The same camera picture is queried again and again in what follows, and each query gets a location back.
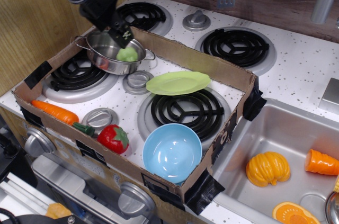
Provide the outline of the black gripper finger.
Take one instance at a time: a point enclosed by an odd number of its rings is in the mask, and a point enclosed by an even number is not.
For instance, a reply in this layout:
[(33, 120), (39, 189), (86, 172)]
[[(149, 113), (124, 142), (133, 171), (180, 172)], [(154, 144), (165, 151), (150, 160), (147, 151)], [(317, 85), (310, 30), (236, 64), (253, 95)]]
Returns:
[(121, 18), (118, 12), (114, 12), (109, 21), (109, 35), (120, 48), (126, 48), (134, 39), (129, 24)]

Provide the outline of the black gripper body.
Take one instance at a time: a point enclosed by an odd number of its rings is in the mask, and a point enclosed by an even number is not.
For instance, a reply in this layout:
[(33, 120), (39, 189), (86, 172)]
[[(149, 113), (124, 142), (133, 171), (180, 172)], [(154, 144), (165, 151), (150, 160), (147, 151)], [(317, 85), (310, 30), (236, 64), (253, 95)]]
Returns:
[(119, 17), (116, 13), (118, 0), (85, 0), (79, 7), (81, 16), (88, 19), (99, 30), (116, 28), (119, 26)]

